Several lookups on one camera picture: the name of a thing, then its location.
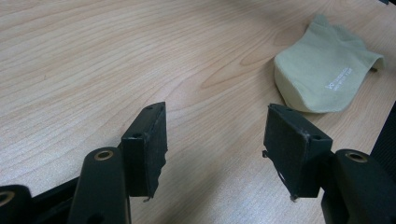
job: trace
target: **wood grain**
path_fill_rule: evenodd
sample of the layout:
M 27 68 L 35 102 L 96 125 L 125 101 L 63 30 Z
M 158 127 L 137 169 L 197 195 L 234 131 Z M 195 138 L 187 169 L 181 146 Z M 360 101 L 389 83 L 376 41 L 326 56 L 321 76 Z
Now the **wood grain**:
M 34 195 L 116 146 L 138 112 L 167 103 L 167 164 L 133 223 L 323 223 L 293 203 L 262 139 L 283 104 L 273 58 L 326 15 L 381 53 L 350 107 L 304 114 L 333 150 L 370 152 L 396 99 L 396 6 L 375 0 L 0 2 L 0 184 Z

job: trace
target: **green cloth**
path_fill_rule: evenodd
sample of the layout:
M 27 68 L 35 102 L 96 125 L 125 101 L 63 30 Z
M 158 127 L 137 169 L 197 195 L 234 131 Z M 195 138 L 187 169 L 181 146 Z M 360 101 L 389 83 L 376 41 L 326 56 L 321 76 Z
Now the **green cloth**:
M 287 106 L 335 112 L 352 102 L 371 67 L 384 66 L 358 36 L 317 15 L 299 41 L 275 56 L 275 81 Z

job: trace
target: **cloth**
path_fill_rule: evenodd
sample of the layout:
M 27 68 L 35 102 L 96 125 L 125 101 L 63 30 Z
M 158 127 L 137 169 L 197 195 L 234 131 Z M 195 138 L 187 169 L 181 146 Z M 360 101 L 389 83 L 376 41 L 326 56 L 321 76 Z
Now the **cloth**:
M 275 81 L 286 105 L 299 111 L 325 113 L 345 109 L 371 67 L 384 57 L 366 49 L 362 40 L 341 25 L 317 15 L 304 36 L 275 56 Z

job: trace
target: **light wood surface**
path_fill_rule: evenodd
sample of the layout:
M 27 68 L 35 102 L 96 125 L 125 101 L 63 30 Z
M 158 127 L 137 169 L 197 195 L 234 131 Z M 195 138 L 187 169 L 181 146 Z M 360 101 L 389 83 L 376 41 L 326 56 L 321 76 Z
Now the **light wood surface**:
M 375 0 L 0 2 L 0 185 L 33 195 L 115 147 L 138 112 L 167 103 L 169 151 L 133 223 L 323 223 L 262 158 L 273 58 L 316 13 L 385 56 L 350 107 L 304 114 L 333 150 L 370 152 L 396 99 L 396 6 Z

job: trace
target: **metal ring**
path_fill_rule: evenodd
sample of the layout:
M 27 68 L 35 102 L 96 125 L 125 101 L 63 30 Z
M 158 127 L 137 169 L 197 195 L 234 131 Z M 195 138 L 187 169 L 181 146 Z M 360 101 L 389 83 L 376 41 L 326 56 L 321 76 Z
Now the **metal ring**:
M 110 159 L 113 156 L 113 154 L 114 153 L 111 150 L 102 150 L 95 154 L 95 159 L 97 161 L 105 161 L 107 159 Z
M 367 162 L 367 158 L 364 155 L 361 155 L 360 153 L 356 152 L 347 152 L 346 156 L 353 161 L 356 162 Z
M 3 191 L 0 192 L 0 207 L 9 203 L 15 196 L 14 191 Z

